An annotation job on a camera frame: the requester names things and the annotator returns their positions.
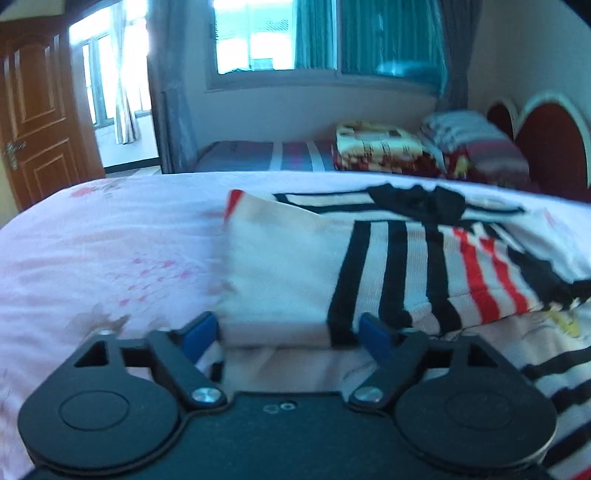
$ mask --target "pillow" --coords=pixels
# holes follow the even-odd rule
[[[474,168],[486,176],[529,179],[530,167],[519,148],[477,112],[434,113],[423,121],[421,134],[445,153],[465,149]]]

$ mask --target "door handle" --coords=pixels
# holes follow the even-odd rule
[[[22,150],[27,146],[27,142],[20,142],[19,144],[15,145],[12,142],[8,142],[6,144],[6,155],[8,155],[8,161],[10,163],[10,168],[16,170],[18,168],[18,160],[16,153],[19,150]]]

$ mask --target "window sill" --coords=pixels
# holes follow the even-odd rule
[[[152,110],[146,110],[146,111],[137,111],[135,113],[135,117],[136,118],[142,118],[143,116],[148,116],[148,115],[152,115]],[[107,128],[107,127],[112,127],[115,124],[114,120],[111,120],[109,122],[105,122],[102,124],[98,124],[98,125],[94,125],[95,130],[100,130],[101,128]]]
[[[230,72],[212,75],[206,93],[272,87],[330,86],[373,90],[400,90],[438,97],[433,85],[413,82],[398,77],[344,75],[330,70],[271,70],[263,72]]]

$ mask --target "red headboard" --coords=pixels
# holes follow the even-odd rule
[[[508,135],[515,132],[531,179],[549,195],[591,202],[591,135],[577,108],[553,92],[532,98],[519,120],[511,105],[506,100],[494,102],[487,117]]]
[[[488,108],[486,118],[495,124],[499,130],[506,133],[510,139],[515,140],[515,126],[518,122],[517,108],[507,98],[494,101]]]

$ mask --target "red stripe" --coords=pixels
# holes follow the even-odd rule
[[[476,247],[468,241],[468,234],[465,230],[454,228],[453,233],[460,240],[460,252],[462,253],[466,267],[468,288],[470,289],[470,295],[474,299],[474,303],[476,303],[476,307],[478,307],[482,323],[495,322],[501,317],[501,313],[484,281],[482,270],[478,264]]]
[[[230,198],[228,200],[228,207],[226,208],[226,216],[224,217],[224,220],[226,222],[232,216],[232,214],[234,213],[234,210],[236,210],[236,205],[238,205],[238,202],[240,202],[242,195],[244,195],[244,191],[242,191],[242,190],[232,190],[230,192]]]
[[[589,480],[590,478],[591,478],[591,468],[588,468],[584,472],[581,472],[576,477],[572,478],[571,480]]]
[[[503,262],[496,254],[495,239],[493,238],[481,238],[480,243],[485,252],[489,253],[492,257],[492,264],[495,267],[496,277],[503,285],[503,288],[515,303],[515,313],[521,315],[528,312],[526,298],[517,290],[515,284],[511,281],[509,276],[509,265]]]

